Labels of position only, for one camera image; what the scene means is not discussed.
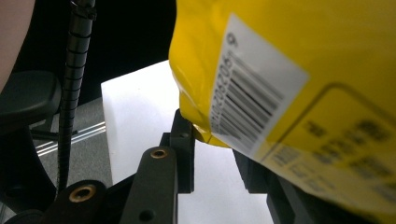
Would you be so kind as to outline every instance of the white surface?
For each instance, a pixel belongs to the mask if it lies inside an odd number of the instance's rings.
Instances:
[[[172,127],[178,90],[168,61],[102,83],[113,183]],[[195,192],[178,196],[180,224],[273,223],[266,196],[248,194],[230,149],[196,142]]]

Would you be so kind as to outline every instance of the brass screw hole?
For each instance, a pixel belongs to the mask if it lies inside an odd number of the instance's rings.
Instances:
[[[73,190],[69,196],[72,203],[82,203],[89,200],[96,193],[96,186],[85,185]]]

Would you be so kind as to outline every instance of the black chair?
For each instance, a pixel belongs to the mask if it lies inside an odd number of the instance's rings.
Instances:
[[[61,85],[50,72],[12,74],[0,94],[0,202],[15,213],[45,211],[55,198],[29,125],[56,113]]]

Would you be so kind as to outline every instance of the black metal bracket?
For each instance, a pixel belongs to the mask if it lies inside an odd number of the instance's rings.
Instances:
[[[177,110],[172,131],[146,150],[135,175],[109,189],[97,181],[77,182],[41,223],[177,223],[177,194],[193,192],[194,143],[191,123]],[[73,202],[76,197],[88,199]]]

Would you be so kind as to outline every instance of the black background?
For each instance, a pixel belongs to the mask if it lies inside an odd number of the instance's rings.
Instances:
[[[46,70],[63,80],[70,19],[67,0],[36,0],[30,29],[13,72]],[[96,0],[78,104],[101,96],[100,84],[168,58],[176,0]]]

